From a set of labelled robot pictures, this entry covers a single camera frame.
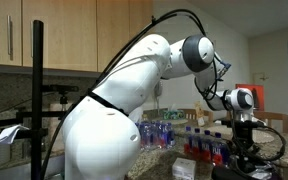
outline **cabinet door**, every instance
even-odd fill
[[[130,38],[151,23],[153,15],[153,0],[130,0]]]
[[[0,65],[22,65],[21,42],[21,0],[0,0]]]
[[[98,71],[102,72],[111,59],[129,40],[128,0],[97,0]]]
[[[32,66],[33,20],[44,23],[44,68],[97,71],[96,0],[24,0],[24,66]]]

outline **tile backsplash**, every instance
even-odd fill
[[[68,101],[75,102],[85,94],[87,88],[89,88],[94,82],[95,78],[86,77],[62,77],[62,76],[44,76],[43,84],[51,85],[71,85],[78,86],[78,92],[69,92],[66,96]],[[58,93],[43,96],[43,110],[49,110],[51,103],[59,103],[61,95]],[[32,96],[32,76],[25,74],[7,74],[0,73],[0,111],[6,110],[0,113],[0,120],[15,118],[17,110],[15,108],[9,108],[21,102],[23,104],[17,107],[25,107],[27,110],[31,109],[32,102],[30,101]],[[48,127],[48,119],[43,118],[43,127]],[[22,158],[22,144],[24,140],[15,140],[11,145],[11,161],[16,161],[18,158]]]

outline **white wall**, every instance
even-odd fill
[[[193,11],[200,18],[208,37],[215,42],[215,49],[222,59],[232,64],[224,77],[220,89],[232,89],[236,83],[250,83],[249,55],[247,38],[229,28],[222,22],[201,11],[185,0],[154,0],[154,16],[174,9],[185,8]],[[197,26],[189,18],[176,17],[156,27],[157,33],[166,37],[170,43],[184,39],[192,34],[200,33]],[[168,107],[173,103],[178,108],[194,108],[194,102],[202,101],[193,84],[193,76],[163,81],[164,92],[160,98],[160,107]],[[153,97],[144,104],[144,109],[154,109]],[[224,117],[226,112],[215,114],[215,118]]]
[[[265,110],[288,114],[288,28],[249,40],[251,73],[265,72]]]

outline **black pole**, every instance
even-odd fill
[[[33,22],[33,80],[32,80],[32,140],[31,180],[40,180],[42,154],[40,134],[42,128],[43,83],[43,29],[42,21]]]

